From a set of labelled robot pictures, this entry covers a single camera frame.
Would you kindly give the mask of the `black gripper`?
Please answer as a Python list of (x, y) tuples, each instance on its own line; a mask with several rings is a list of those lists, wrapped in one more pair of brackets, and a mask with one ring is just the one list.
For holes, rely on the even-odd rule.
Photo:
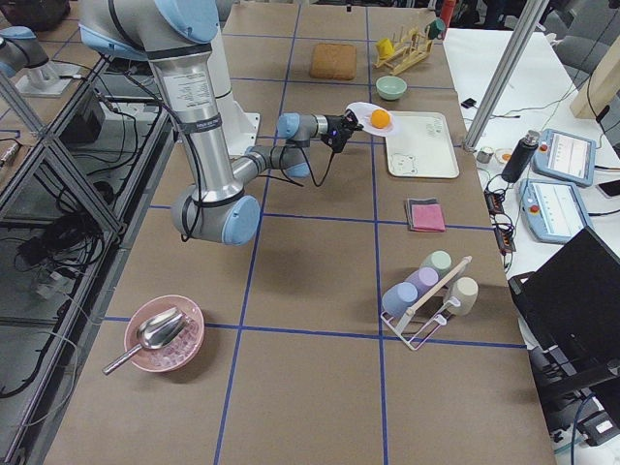
[(337, 132), (350, 138), (353, 132), (363, 130), (363, 125), (350, 108), (347, 108), (342, 115), (327, 115), (325, 118), (327, 121), (325, 134)]

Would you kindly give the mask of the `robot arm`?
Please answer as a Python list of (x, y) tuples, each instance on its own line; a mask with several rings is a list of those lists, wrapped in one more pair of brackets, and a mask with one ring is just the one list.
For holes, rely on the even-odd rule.
[(246, 185), (266, 170), (288, 178), (310, 174), (305, 150), (319, 138), (334, 153), (361, 130), (359, 116), (285, 113), (278, 121), (286, 142), (255, 145), (231, 160), (216, 102), (209, 59), (219, 32), (213, 1), (86, 1), (79, 22), (82, 41), (113, 57), (145, 61), (175, 122), (194, 176), (172, 206), (175, 227), (185, 238), (242, 245), (261, 219)]

